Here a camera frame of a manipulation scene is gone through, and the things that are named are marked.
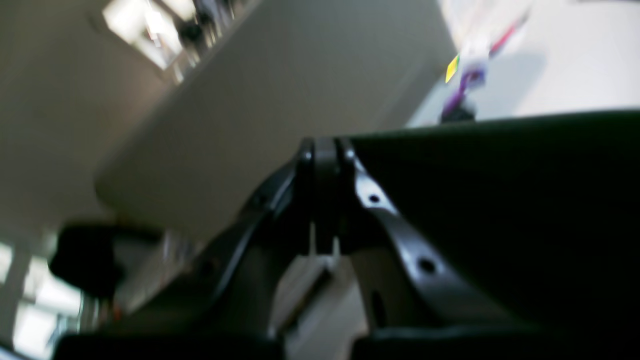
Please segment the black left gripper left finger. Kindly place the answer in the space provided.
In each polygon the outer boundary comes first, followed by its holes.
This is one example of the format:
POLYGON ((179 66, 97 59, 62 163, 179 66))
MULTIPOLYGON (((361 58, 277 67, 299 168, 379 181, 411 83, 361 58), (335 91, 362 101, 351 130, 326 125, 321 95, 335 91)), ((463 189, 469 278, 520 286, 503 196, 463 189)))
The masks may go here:
POLYGON ((286 269, 310 249, 315 162, 305 139, 150 300, 96 332, 62 337, 53 359, 283 360, 270 314, 286 269))

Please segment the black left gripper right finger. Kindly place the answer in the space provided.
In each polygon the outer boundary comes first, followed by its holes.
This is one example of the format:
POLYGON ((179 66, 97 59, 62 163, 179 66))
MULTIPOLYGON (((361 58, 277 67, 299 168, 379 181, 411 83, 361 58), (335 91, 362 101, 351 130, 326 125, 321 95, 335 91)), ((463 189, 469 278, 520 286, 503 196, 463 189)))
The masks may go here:
POLYGON ((354 144, 335 142, 340 238, 365 305, 368 335, 352 360, 541 360, 551 338, 462 277, 399 212, 354 144))

